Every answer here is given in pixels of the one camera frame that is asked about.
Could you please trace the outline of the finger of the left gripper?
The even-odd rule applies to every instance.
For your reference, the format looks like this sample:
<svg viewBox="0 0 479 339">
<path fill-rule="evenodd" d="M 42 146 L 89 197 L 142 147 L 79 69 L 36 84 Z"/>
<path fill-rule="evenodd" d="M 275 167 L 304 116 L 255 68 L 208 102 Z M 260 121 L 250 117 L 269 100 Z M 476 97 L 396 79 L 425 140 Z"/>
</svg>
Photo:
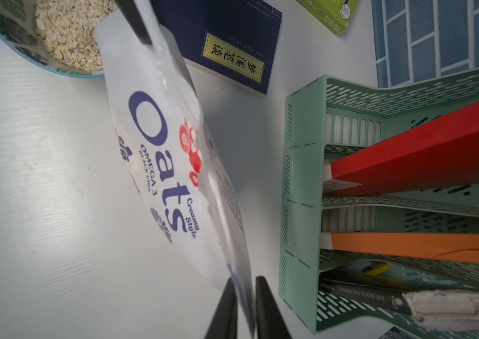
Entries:
<svg viewBox="0 0 479 339">
<path fill-rule="evenodd" d="M 140 12 L 134 0 L 115 0 L 118 9 L 122 12 L 140 43 L 152 45 L 149 32 L 143 22 Z"/>
</svg>

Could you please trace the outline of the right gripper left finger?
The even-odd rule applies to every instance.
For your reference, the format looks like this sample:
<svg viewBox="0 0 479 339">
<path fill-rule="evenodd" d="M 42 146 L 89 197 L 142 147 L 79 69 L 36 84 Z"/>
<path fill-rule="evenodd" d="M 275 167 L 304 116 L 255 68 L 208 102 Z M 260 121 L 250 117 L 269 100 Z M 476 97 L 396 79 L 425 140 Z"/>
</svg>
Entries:
<svg viewBox="0 0 479 339">
<path fill-rule="evenodd" d="M 215 310 L 205 339 L 237 339 L 238 301 L 232 278 L 225 289 Z"/>
</svg>

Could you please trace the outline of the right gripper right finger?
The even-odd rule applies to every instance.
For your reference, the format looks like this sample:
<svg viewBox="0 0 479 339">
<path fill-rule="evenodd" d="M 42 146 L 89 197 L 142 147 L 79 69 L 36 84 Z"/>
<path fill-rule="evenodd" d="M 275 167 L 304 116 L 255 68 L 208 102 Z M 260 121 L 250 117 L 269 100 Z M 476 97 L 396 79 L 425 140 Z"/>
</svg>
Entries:
<svg viewBox="0 0 479 339">
<path fill-rule="evenodd" d="M 256 326 L 258 339 L 292 339 L 263 276 L 256 277 Z"/>
</svg>

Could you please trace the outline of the green leaf pattern bowl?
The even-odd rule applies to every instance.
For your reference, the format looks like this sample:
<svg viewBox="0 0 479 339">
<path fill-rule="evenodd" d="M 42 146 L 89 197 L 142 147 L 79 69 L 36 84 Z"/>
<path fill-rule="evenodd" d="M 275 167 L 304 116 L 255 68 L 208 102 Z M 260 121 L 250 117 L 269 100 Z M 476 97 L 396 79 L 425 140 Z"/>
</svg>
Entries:
<svg viewBox="0 0 479 339">
<path fill-rule="evenodd" d="M 0 38 L 53 73 L 104 76 L 95 27 L 117 10 L 110 0 L 0 0 Z"/>
</svg>

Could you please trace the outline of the white purple oats bag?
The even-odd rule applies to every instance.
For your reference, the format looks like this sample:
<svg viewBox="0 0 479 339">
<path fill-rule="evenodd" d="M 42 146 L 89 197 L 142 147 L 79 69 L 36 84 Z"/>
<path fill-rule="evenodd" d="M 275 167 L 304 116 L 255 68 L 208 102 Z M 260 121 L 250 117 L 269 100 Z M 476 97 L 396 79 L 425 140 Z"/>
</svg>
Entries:
<svg viewBox="0 0 479 339">
<path fill-rule="evenodd" d="M 122 157 L 150 224 L 216 288 L 232 278 L 254 333 L 251 265 L 235 190 L 173 35 L 150 1 L 135 3 L 152 45 L 140 43 L 119 9 L 94 31 Z"/>
</svg>

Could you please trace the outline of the dark blue book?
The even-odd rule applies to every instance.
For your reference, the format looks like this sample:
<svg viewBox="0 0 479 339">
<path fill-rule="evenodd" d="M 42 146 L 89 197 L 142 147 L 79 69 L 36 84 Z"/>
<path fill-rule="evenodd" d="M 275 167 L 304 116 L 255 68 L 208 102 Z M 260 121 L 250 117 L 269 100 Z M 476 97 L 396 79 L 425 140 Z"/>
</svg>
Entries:
<svg viewBox="0 0 479 339">
<path fill-rule="evenodd" d="M 283 15 L 264 1 L 154 1 L 181 55 L 260 95 L 268 91 Z"/>
</svg>

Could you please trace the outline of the green comic book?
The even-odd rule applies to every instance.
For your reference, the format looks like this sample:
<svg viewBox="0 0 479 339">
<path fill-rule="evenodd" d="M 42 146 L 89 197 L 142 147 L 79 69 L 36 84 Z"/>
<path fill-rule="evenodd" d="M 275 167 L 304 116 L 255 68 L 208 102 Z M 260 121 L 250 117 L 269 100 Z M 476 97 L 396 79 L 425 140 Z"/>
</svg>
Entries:
<svg viewBox="0 0 479 339">
<path fill-rule="evenodd" d="M 297 0 L 336 37 L 343 35 L 354 18 L 359 0 Z"/>
</svg>

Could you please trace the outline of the black worn book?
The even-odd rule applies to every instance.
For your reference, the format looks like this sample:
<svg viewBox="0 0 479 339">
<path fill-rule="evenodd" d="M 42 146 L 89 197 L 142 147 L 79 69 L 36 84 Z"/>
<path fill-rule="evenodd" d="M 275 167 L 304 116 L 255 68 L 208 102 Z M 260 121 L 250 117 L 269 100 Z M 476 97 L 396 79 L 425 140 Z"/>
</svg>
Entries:
<svg viewBox="0 0 479 339">
<path fill-rule="evenodd" d="M 373 307 L 407 314 L 433 331 L 479 331 L 479 291 L 422 285 L 367 275 L 321 275 L 319 289 Z"/>
</svg>

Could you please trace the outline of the mint green file organizer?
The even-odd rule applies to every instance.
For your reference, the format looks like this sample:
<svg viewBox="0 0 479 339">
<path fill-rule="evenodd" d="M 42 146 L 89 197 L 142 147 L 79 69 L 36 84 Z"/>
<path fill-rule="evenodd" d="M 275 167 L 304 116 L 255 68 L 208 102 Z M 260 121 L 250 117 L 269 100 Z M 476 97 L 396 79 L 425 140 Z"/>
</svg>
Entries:
<svg viewBox="0 0 479 339">
<path fill-rule="evenodd" d="M 479 69 L 398 88 L 324 75 L 287 97 L 278 292 L 311 333 L 373 317 L 406 338 L 479 338 L 479 331 L 428 331 L 408 316 L 318 289 L 321 273 L 370 260 L 331 250 L 331 233 L 479 233 L 479 184 L 380 197 L 323 195 L 330 161 L 478 101 Z"/>
</svg>

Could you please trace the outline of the orange folder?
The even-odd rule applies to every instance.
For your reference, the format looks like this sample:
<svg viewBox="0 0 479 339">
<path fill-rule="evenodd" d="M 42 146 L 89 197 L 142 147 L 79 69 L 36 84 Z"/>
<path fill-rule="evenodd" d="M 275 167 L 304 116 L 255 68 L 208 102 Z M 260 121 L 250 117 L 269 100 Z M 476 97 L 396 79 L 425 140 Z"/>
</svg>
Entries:
<svg viewBox="0 0 479 339">
<path fill-rule="evenodd" d="M 323 233 L 322 249 L 479 264 L 479 234 Z"/>
</svg>

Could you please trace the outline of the red folder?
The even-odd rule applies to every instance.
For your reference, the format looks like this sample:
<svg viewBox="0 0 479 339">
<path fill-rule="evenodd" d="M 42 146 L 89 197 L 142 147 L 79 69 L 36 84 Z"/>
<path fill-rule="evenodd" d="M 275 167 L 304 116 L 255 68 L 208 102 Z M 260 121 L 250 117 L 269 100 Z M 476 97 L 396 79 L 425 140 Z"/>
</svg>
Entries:
<svg viewBox="0 0 479 339">
<path fill-rule="evenodd" d="M 323 194 L 378 196 L 479 184 L 479 102 L 325 167 Z"/>
</svg>

